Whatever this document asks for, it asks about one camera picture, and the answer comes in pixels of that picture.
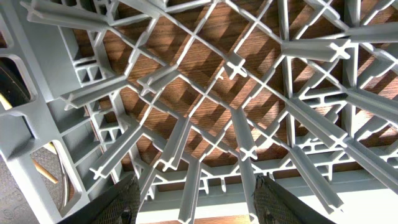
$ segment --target plastic grid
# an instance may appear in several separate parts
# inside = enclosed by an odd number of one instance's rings
[[[320,199],[328,213],[338,210],[343,204],[343,202],[338,198],[337,194],[332,191],[328,182],[322,177],[324,175],[327,176],[329,180],[332,180],[333,173],[331,167],[333,164],[357,161],[383,184],[397,192],[397,172],[390,165],[388,165],[386,161],[389,158],[397,157],[398,142],[396,141],[393,145],[383,149],[378,155],[374,154],[358,142],[362,138],[362,135],[366,132],[374,133],[387,125],[393,125],[395,127],[397,126],[397,103],[395,101],[388,100],[361,90],[361,88],[363,88],[363,86],[370,81],[372,77],[383,75],[390,69],[396,72],[395,69],[397,65],[397,59],[396,55],[394,55],[396,52],[396,50],[394,50],[396,48],[396,44],[394,43],[396,41],[396,29],[394,30],[394,28],[397,27],[396,23],[365,26],[380,10],[385,9],[391,4],[396,6],[394,1],[379,2],[372,9],[371,13],[369,13],[369,15],[367,15],[362,21],[359,21],[360,2],[348,1],[346,2],[346,10],[352,13],[349,13],[348,16],[346,16],[346,23],[342,22],[338,13],[336,13],[336,11],[330,7],[331,1],[306,1],[308,5],[315,9],[315,12],[310,17],[310,20],[307,21],[308,25],[303,26],[292,41],[288,41],[289,33],[287,29],[287,5],[285,1],[278,1],[281,21],[281,33],[280,37],[278,37],[272,33],[270,28],[268,28],[259,20],[259,18],[266,13],[267,8],[272,1],[266,1],[262,5],[259,16],[254,17],[244,9],[239,8],[237,5],[235,5],[235,3],[226,0],[223,2],[251,22],[247,33],[241,40],[239,40],[236,48],[228,55],[224,54],[221,50],[197,36],[197,33],[203,27],[206,19],[210,16],[212,10],[218,4],[218,1],[192,1],[172,7],[167,7],[164,2],[157,1],[121,2],[139,11],[142,11],[144,14],[139,14],[137,16],[115,21],[113,17],[118,5],[118,1],[99,1],[95,3],[98,9],[101,6],[106,6],[108,13],[106,13],[105,16],[99,16],[97,14],[94,15],[90,12],[76,11],[70,7],[68,8],[52,3],[44,3],[43,1],[33,1],[30,6],[27,4],[25,5],[29,12],[31,12],[28,16],[28,20],[30,21],[67,26],[77,29],[94,30],[94,32],[89,32],[89,36],[95,51],[97,48],[101,48],[100,43],[102,43],[102,38],[106,30],[110,30],[116,35],[120,36],[125,43],[133,48],[133,52],[129,58],[129,65],[126,67],[124,74],[129,74],[140,54],[150,57],[164,66],[158,71],[139,79],[138,82],[140,85],[142,85],[142,87],[138,87],[127,81],[126,76],[117,77],[114,75],[114,73],[109,69],[109,65],[106,63],[103,64],[103,61],[101,61],[101,58],[104,59],[104,52],[101,52],[101,50],[95,52],[95,59],[97,62],[91,63],[89,67],[80,67],[79,64],[81,62],[91,61],[93,60],[92,58],[79,59],[79,61],[74,63],[75,69],[78,71],[78,73],[80,70],[88,69],[89,77],[92,77],[92,74],[90,74],[90,68],[99,66],[101,73],[105,74],[105,78],[104,80],[93,80],[95,78],[91,78],[88,82],[82,82],[82,86],[84,86],[83,88],[63,95],[62,99],[67,103],[67,109],[72,107],[81,108],[82,106],[88,106],[89,111],[91,110],[89,113],[91,117],[96,114],[105,114],[108,111],[101,110],[101,108],[98,107],[98,102],[96,101],[104,96],[109,96],[113,102],[113,108],[111,110],[116,111],[116,116],[118,117],[120,124],[118,127],[120,127],[119,129],[123,133],[117,139],[117,134],[111,134],[112,140],[109,142],[106,142],[104,138],[100,138],[102,144],[113,142],[114,144],[112,144],[110,147],[107,147],[108,150],[94,164],[91,165],[90,169],[95,173],[95,179],[98,177],[106,178],[108,175],[110,175],[110,173],[114,172],[114,168],[127,153],[130,154],[134,168],[136,168],[136,172],[140,176],[142,203],[144,201],[143,199],[148,193],[148,190],[150,189],[152,191],[152,198],[154,198],[153,186],[173,182],[183,182],[185,181],[185,177],[187,177],[182,196],[182,209],[178,218],[184,223],[193,221],[198,191],[203,189],[206,191],[206,193],[208,193],[209,188],[207,186],[207,180],[209,178],[220,178],[222,189],[224,192],[226,192],[224,178],[233,175],[242,176],[243,189],[252,222],[256,221],[256,214],[254,207],[252,207],[253,203],[251,192],[254,189],[254,174],[258,173],[272,175],[272,173],[277,170],[297,168],[314,194]],[[78,3],[79,4],[75,6],[77,8],[81,7],[80,2]],[[211,4],[211,6],[206,13],[205,18],[200,21],[199,25],[193,32],[181,25],[181,23],[169,15],[169,13],[190,9],[203,4]],[[64,16],[63,20],[57,20],[55,15],[51,14],[54,12],[49,13],[49,9],[52,9],[55,12],[62,12]],[[185,46],[183,54],[181,54],[175,65],[167,65],[144,47],[145,41],[150,36],[150,32],[154,28],[159,16],[168,18],[170,21],[191,35],[188,44]],[[341,34],[325,37],[324,39],[300,40],[300,36],[320,16],[325,17],[333,25],[337,26],[344,32]],[[132,41],[111,27],[120,24],[134,23],[145,18],[151,18],[151,21],[147,30],[140,36],[137,42]],[[244,68],[244,59],[236,53],[254,27],[258,27],[276,42],[280,43],[282,48],[282,54],[277,58],[262,79],[258,79],[255,75],[246,70]],[[349,38],[337,39],[346,36],[349,36]],[[188,52],[189,47],[194,40],[198,40],[205,44],[224,59],[223,67],[218,71],[217,75],[213,77],[211,84],[207,88],[202,88],[200,85],[196,84],[192,80],[189,80],[186,76],[184,76],[184,74],[178,72],[177,70],[179,63],[182,61],[184,55]],[[392,43],[387,50],[381,50],[376,49],[371,45],[371,43],[378,42]],[[358,58],[359,46],[363,47],[370,54],[374,55],[377,60],[375,60],[372,66],[362,73],[357,84],[356,77],[358,65],[356,64],[356,60]],[[294,57],[298,57],[301,61],[312,67],[316,73],[311,79],[309,79],[309,81],[299,91],[298,94],[293,95],[290,61]],[[340,59],[344,59],[343,66],[347,71],[345,74],[343,74],[343,84],[339,83],[336,78],[330,75],[330,71],[334,66],[336,66]],[[325,63],[319,66],[311,60],[322,60],[325,61]],[[282,64],[284,68],[284,95],[267,85],[267,81],[271,79],[275,72],[276,66],[279,64]],[[244,77],[252,78],[258,82],[257,86],[252,90],[251,94],[237,110],[230,107],[230,105],[210,93],[210,90],[216,83],[217,79],[221,77],[223,70],[226,70],[231,79],[234,78],[235,75],[239,74]],[[201,100],[195,105],[194,109],[187,118],[184,118],[173,109],[168,108],[161,102],[157,101],[165,86],[177,77],[191,84],[191,86],[202,95]],[[329,88],[321,91],[311,90],[324,79],[332,82],[336,88]],[[118,93],[120,89],[124,87],[128,87],[135,91],[140,95],[140,98],[149,105],[144,117],[139,123],[134,120],[134,118],[126,116],[123,113],[123,109],[121,109],[123,104],[121,104],[120,99],[118,99]],[[256,95],[263,88],[267,88],[269,91],[283,100],[286,105],[285,109],[282,110],[277,119],[275,119],[275,121],[268,126],[267,129],[263,129],[256,123],[247,119],[242,110],[242,108],[244,108],[252,98],[256,97]],[[152,92],[154,96],[147,94],[149,91]],[[202,130],[197,125],[189,122],[189,118],[193,115],[195,109],[199,107],[200,103],[203,102],[205,98],[224,106],[226,109],[230,110],[232,114],[232,118],[228,120],[222,131],[215,137]],[[317,106],[326,105],[332,105],[333,108],[325,116],[319,115],[311,109]],[[374,113],[376,116],[368,121],[359,131],[354,133],[353,115],[356,106],[363,110],[368,110]],[[169,113],[178,119],[168,141],[143,126],[145,119],[153,108],[165,113]],[[337,113],[341,110],[343,110],[345,131],[333,124],[337,120]],[[274,136],[275,132],[279,128],[280,121],[285,117],[288,119],[288,144]],[[294,119],[297,119],[300,123],[302,123],[311,133],[304,137],[296,138],[293,127]],[[225,131],[232,124],[236,130],[237,142],[240,149],[239,152],[231,149],[229,146],[224,145],[221,142]],[[258,129],[262,136],[257,140],[253,140],[249,125]],[[109,129],[108,126],[104,128],[98,124],[95,125],[95,129],[98,133],[113,130]],[[202,137],[210,143],[210,146],[202,154],[199,160],[193,158],[191,155],[183,151],[183,147],[187,141],[188,133],[191,129],[201,134]],[[139,159],[136,149],[132,149],[132,146],[141,136],[151,139],[154,146],[163,152],[158,162],[165,164],[165,170],[168,167],[176,169],[178,167],[179,161],[183,159],[190,164],[188,172],[179,172],[178,175],[173,173],[162,173],[154,169],[157,163],[153,167],[149,167],[147,164],[142,162]],[[289,155],[278,162],[251,162],[251,160],[248,158],[257,158],[257,146],[260,146],[261,144],[267,144],[268,142],[283,146],[289,151]],[[211,151],[214,149],[235,155],[239,162],[230,169],[224,170],[222,170],[220,167],[210,168],[205,164],[200,163],[200,161],[202,161],[204,157],[211,153]],[[327,154],[326,156],[326,154],[322,154],[322,152],[332,152],[332,154]]]

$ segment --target gray mat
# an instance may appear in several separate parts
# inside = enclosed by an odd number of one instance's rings
[[[57,155],[42,148],[31,157],[58,179],[58,183],[53,184],[40,175],[57,208],[61,209],[65,200],[65,183]],[[39,223],[1,156],[0,182],[0,223]]]

